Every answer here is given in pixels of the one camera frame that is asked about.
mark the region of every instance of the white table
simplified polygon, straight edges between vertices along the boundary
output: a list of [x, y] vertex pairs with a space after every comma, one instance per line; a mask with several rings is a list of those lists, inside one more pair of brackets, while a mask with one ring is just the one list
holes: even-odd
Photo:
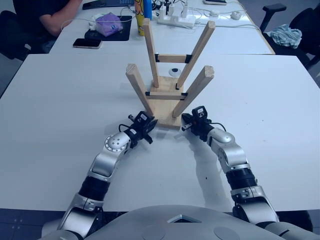
[[[217, 26], [252, 24], [245, 12], [242, 12], [243, 17], [240, 20], [233, 20], [230, 18], [230, 13], [227, 12], [242, 10], [242, 7], [237, 3], [229, 3], [228, 5], [220, 6], [203, 4], [200, 0], [193, 0], [189, 1], [189, 6], [193, 8], [219, 10], [221, 13], [226, 13], [222, 14], [224, 16], [210, 17], [210, 20], [215, 21]], [[123, 9], [123, 7], [107, 7], [91, 10], [79, 9], [76, 18], [91, 20], [91, 17], [95, 14], [109, 12], [119, 15], [121, 9]], [[189, 14], [194, 14], [197, 18], [201, 17], [200, 13], [195, 10], [189, 10]], [[133, 16], [129, 10], [124, 10], [122, 15]], [[199, 21], [206, 23], [208, 19], [208, 17], [203, 15]], [[190, 54], [204, 27], [204, 25], [198, 26], [195, 27], [195, 30], [190, 30], [183, 27], [157, 24], [157, 17], [154, 17], [151, 23], [155, 41], [155, 51], [162, 54]], [[70, 25], [63, 29], [50, 53], [139, 54], [140, 52], [146, 51], [145, 39], [143, 36], [138, 35], [136, 19], [132, 20], [128, 41], [105, 41], [100, 49], [73, 48], [74, 41], [77, 38], [84, 38], [87, 30], [87, 21], [74, 20]], [[207, 45], [206, 51], [210, 54], [274, 54], [261, 33], [250, 26], [249, 28], [217, 27]]]
[[[64, 211], [104, 137], [143, 110], [125, 76], [148, 55], [29, 55], [0, 99], [0, 208]], [[276, 211], [320, 208], [320, 92], [299, 60], [280, 55], [200, 56], [215, 77], [187, 108], [236, 137]], [[159, 64], [168, 75], [169, 64]], [[210, 148], [191, 134], [156, 128], [153, 144], [120, 162], [106, 211], [182, 204], [230, 212], [230, 187]]]

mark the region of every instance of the black chair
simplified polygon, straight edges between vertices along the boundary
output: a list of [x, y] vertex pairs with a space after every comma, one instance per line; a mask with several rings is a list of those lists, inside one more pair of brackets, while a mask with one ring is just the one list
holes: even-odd
[[[264, 6], [265, 17], [260, 26], [261, 32], [264, 32], [276, 12], [282, 12], [286, 9], [287, 7], [280, 3]], [[300, 12], [289, 26], [302, 32], [302, 39], [297, 49], [276, 44], [266, 33], [263, 33], [263, 36], [276, 55], [297, 56], [308, 70], [320, 61], [320, 4], [315, 9], [307, 8]], [[314, 55], [314, 57], [310, 60], [307, 54]]]
[[13, 1], [17, 14], [7, 10], [0, 13], [0, 53], [9, 59], [24, 61], [28, 54], [44, 54], [41, 45], [49, 36], [35, 35], [26, 29], [19, 17], [23, 5], [17, 4], [18, 1], [21, 0]]

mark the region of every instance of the purple bag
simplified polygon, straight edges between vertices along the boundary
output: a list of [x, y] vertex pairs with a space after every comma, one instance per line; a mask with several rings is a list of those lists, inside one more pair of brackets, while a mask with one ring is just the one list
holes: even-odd
[[97, 30], [103, 36], [108, 37], [124, 29], [120, 21], [121, 20], [118, 16], [114, 15], [112, 12], [109, 12], [108, 14], [98, 17], [95, 20], [95, 30]]

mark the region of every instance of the black shirt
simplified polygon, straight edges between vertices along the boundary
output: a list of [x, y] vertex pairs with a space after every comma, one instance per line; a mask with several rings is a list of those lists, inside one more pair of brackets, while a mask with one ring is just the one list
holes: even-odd
[[53, 15], [63, 9], [69, 0], [19, 0], [15, 4], [15, 11], [23, 27], [36, 35], [49, 35], [40, 22], [42, 15]]

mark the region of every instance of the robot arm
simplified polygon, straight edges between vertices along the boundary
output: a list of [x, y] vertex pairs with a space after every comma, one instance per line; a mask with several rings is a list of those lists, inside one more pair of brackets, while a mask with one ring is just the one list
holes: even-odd
[[221, 168], [231, 186], [231, 197], [235, 203], [233, 215], [252, 224], [279, 222], [278, 216], [264, 190], [257, 184], [244, 150], [237, 145], [229, 132], [211, 126], [204, 106], [192, 110], [192, 115], [182, 114], [187, 123], [182, 130], [190, 129], [206, 142], [217, 155]]
[[42, 239], [60, 239], [55, 237], [57, 235], [66, 240], [82, 240], [104, 225], [104, 198], [118, 161], [130, 148], [133, 149], [139, 140], [145, 139], [151, 144], [153, 141], [148, 133], [158, 121], [144, 111], [136, 118], [132, 115], [128, 118], [133, 121], [131, 126], [105, 138], [102, 152], [93, 160], [79, 192], [74, 195], [57, 228], [58, 231]]

